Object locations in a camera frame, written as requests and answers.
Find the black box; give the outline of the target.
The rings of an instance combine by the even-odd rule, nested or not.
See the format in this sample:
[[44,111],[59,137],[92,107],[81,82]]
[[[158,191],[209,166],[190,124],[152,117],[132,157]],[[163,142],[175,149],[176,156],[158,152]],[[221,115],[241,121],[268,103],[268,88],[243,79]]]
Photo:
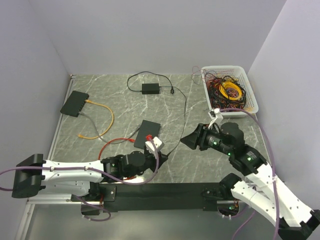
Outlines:
[[147,136],[151,135],[152,137],[157,137],[160,132],[160,128],[160,123],[143,120],[133,146],[138,149],[143,149],[145,142],[147,141]]

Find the black network switch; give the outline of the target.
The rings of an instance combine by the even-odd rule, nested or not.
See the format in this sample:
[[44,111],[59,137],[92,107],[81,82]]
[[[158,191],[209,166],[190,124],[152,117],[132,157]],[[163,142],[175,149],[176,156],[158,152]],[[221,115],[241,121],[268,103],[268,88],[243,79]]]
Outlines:
[[60,109],[60,113],[77,118],[88,99],[88,93],[73,90]]

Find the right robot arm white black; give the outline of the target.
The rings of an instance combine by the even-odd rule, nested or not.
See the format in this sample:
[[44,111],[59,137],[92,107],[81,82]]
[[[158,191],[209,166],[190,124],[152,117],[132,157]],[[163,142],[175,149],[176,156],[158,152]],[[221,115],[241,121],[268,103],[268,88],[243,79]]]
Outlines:
[[273,174],[263,155],[245,143],[238,124],[227,122],[210,128],[200,123],[180,141],[192,150],[212,148],[227,155],[230,164],[254,184],[230,173],[217,190],[204,191],[206,198],[241,200],[272,223],[283,240],[306,240],[319,226],[320,211],[304,204]]

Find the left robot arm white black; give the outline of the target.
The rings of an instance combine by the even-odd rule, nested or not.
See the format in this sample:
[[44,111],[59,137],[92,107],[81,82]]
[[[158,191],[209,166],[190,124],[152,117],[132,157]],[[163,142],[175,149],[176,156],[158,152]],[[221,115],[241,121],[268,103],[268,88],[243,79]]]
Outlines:
[[127,183],[146,170],[155,173],[168,160],[166,154],[133,151],[90,162],[58,162],[33,154],[17,164],[11,196],[25,199],[40,191],[71,194],[95,201],[100,183]]

